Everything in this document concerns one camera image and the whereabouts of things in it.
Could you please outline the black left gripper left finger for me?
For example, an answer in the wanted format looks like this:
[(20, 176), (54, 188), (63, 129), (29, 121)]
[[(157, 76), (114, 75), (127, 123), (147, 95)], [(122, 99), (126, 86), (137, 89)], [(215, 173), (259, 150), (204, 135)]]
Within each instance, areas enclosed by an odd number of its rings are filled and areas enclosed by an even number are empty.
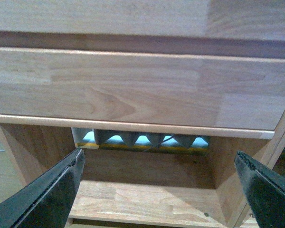
[(0, 228), (63, 228), (79, 189), (85, 155), (76, 149), (0, 203)]

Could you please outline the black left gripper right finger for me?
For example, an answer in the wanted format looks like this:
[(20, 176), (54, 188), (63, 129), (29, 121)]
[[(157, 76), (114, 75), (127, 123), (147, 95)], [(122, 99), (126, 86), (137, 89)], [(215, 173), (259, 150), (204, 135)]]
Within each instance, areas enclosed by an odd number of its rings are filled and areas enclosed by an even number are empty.
[(285, 228), (285, 177), (242, 151), (234, 164), (258, 226)]

